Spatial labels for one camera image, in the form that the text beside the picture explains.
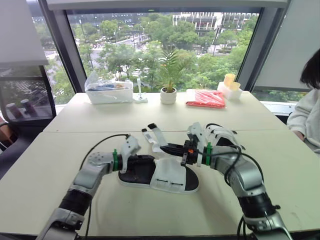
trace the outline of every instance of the black hair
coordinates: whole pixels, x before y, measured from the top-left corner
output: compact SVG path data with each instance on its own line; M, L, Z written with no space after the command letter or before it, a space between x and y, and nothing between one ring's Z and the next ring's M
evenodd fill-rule
M300 82L309 88L320 89L320 49L304 65Z

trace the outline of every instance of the yellow cup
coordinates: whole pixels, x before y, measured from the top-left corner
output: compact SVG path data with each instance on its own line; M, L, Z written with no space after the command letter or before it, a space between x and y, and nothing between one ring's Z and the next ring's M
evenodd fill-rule
M229 87L231 83L233 83L235 81L235 78L236 78L236 75L234 75L233 73L227 73L225 76L224 76L224 85L226 87Z
M229 86L231 91L238 91L238 89L240 88L240 83L238 82L232 82Z

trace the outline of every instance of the green clamp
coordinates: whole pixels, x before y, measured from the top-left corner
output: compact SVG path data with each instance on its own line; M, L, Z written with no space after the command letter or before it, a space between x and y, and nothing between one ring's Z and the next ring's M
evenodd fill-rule
M208 145L206 146L206 157L205 157L205 165L210 165L210 154L212 152L212 146L211 142L208 142Z
M118 153L117 153L117 149L114 149L112 155L113 155L113 160L114 160L113 171L118 171Z

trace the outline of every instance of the sleeve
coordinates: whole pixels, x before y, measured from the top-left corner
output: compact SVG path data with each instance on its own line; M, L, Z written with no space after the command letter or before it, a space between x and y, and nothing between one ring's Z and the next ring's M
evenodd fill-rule
M306 135L306 121L319 96L320 90L313 89L296 104L286 123L290 130Z

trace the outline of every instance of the woman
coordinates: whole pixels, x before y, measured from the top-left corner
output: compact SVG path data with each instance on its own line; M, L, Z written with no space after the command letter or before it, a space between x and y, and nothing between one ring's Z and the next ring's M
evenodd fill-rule
M300 81L313 89L297 103L287 125L320 156L320 49L304 66Z

